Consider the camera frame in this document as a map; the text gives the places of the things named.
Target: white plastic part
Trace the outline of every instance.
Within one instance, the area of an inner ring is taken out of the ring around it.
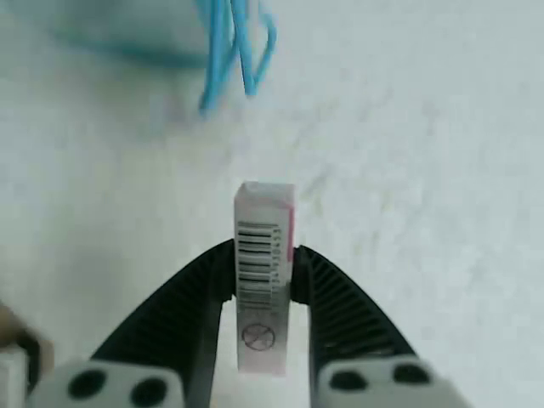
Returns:
[[[414,378],[411,381],[410,376],[395,381],[395,372],[403,367],[423,370],[428,382],[414,381]],[[349,381],[349,376],[353,375],[362,380],[363,387],[354,389],[357,383]],[[448,381],[440,378],[429,364],[416,357],[334,362],[321,371],[318,384],[316,400],[320,408],[470,407]]]
[[[294,186],[244,183],[235,198],[238,369],[285,375]]]
[[[0,408],[25,406],[26,362],[26,354],[20,348],[0,351]]]
[[[184,408],[179,376],[163,368],[83,361],[57,368],[27,408]]]

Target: white box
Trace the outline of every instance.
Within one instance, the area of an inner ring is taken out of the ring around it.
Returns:
[[[244,183],[235,198],[238,369],[285,375],[294,185]]]

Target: pink stripe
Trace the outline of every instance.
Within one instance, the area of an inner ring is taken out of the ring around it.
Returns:
[[[287,242],[287,245],[289,246],[287,248],[288,262],[292,262],[293,253],[295,251],[295,248],[293,248],[293,245],[292,245],[294,231],[295,231],[295,208],[291,207],[291,209],[289,210],[289,238]]]

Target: screw hole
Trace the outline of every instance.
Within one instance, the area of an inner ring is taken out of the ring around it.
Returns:
[[[397,365],[393,374],[396,383],[409,385],[430,384],[431,377],[419,365],[402,364]]]
[[[75,377],[68,386],[68,394],[73,400],[86,400],[100,392],[106,380],[101,370],[84,371]]]
[[[160,378],[148,378],[134,387],[130,399],[138,408],[159,405],[167,394],[167,385]]]
[[[363,391],[368,382],[355,371],[341,371],[332,376],[331,388],[342,391]]]

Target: white surface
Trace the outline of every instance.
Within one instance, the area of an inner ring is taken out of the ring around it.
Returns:
[[[201,91],[185,76],[55,50],[0,19],[0,296],[59,362],[87,356],[232,236],[242,180],[294,182],[296,242],[347,271],[475,406],[541,406],[544,4],[269,6],[267,82],[251,102],[234,83],[207,122],[162,115]],[[289,377],[266,386],[235,374],[226,309],[215,406],[305,406],[304,308]]]

